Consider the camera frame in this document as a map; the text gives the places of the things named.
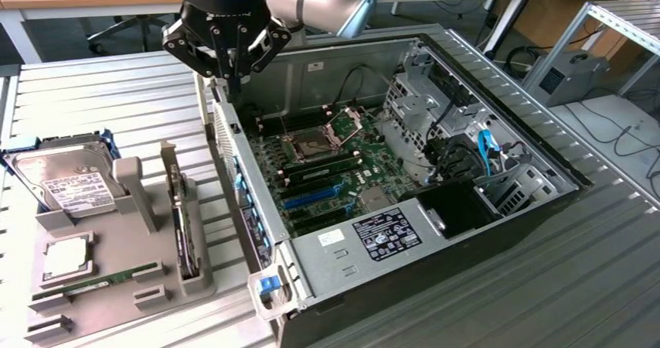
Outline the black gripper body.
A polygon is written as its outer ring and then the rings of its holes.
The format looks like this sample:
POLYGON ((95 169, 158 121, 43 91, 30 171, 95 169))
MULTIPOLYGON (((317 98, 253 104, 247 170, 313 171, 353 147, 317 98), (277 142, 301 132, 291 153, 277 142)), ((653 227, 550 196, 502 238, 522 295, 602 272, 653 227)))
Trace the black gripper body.
POLYGON ((221 28, 263 29, 270 21, 266 0, 182 0, 181 19, 189 28, 219 23, 221 28))

